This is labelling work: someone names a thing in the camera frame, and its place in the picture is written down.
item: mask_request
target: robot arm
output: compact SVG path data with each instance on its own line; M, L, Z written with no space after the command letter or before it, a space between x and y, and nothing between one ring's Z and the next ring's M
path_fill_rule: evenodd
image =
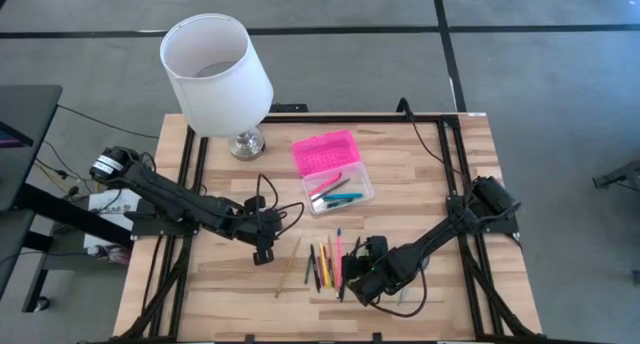
M93 180L111 188L127 188L151 203L164 220L194 232L199 225L227 239L238 239L256 247L256 265L273 261L273 242L282 230L280 213L264 208L262 196L245 206L227 198L201 196L155 173L132 149L106 148L89 171Z
M468 197L447 199L448 217L413 243L387 251L385 237L367 240L365 256L342 258L347 286L360 303L368 305L382 293L393 295L417 275L422 260L459 234L474 234L511 216L520 203L493 178L479 177Z

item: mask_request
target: pink pencil case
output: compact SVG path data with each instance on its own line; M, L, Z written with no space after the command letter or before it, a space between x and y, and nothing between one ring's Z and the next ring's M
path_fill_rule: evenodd
M295 142L292 151L313 214L373 198L371 180L350 131L341 130ZM350 194L358 197L350 201L332 198Z

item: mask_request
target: lamp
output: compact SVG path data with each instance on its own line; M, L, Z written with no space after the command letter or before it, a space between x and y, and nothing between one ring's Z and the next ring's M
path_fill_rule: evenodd
M269 112L273 86L239 21L221 14L185 19L165 35L160 59L198 135L230 137L229 149L241 160L262 154L256 125Z

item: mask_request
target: wooden table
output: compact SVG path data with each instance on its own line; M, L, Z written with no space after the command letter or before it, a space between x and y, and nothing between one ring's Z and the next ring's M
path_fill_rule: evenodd
M471 176L493 175L501 180L487 117L460 114L460 122ZM275 243L275 261L259 267L253 265L251 246L200 231L191 251L180 341L244 340L246 334L255 334L256 340L371 340L373 332L382 333L385 340L473 339L455 240L432 255L426 270L427 304L410 319L365 308L348 290L344 303L339 303L333 290L323 288L318 294L311 284L313 280L310 285L303 283L309 244L326 242L327 234L335 237L338 228L343 231L345 250L353 247L358 236L364 239L374 234L385 235L392 247L415 240L445 217L444 198L448 190L443 165L425 152L410 124L262 124L260 128L268 149L252 162L234 159L224 139L209 141L203 183L210 194L243 202L255 195L257 174L264 173L276 186L281 205L303 200L304 190L291 155L291 144L313 135L349 129L373 183L375 198L324 216L312 216L305 211L302 220ZM418 124L418 128L430 149L441 155L436 126L424 123ZM178 175L186 130L182 115L165 117L156 163L158 173L173 180ZM195 141L192 152L190 179L198 142ZM449 143L453 162L457 163L455 144L452 139ZM261 194L269 202L273 195L267 191L263 189ZM285 225L295 216L290 213ZM275 288L299 237L302 243L292 272L276 299ZM539 332L520 249L505 235L485 235L485 239L496 289L520 320ZM140 313L155 242L155 238L145 238L135 244L115 335L126 330ZM155 291L158 271L152 280L151 293ZM489 333L486 299L479 287L478 290L485 331ZM383 297L381 304L395 311L410 312L421 298L422 283L417 279L411 283L403 304L397 305L397 296ZM172 299L170 293L167 302L170 304ZM160 334L167 333L170 308L171 305L165 305Z

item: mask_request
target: silver lamp base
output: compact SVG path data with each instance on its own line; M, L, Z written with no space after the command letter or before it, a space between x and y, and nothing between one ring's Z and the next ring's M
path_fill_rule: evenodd
M258 128L229 139L229 150L238 160L254 160L266 149L264 137Z

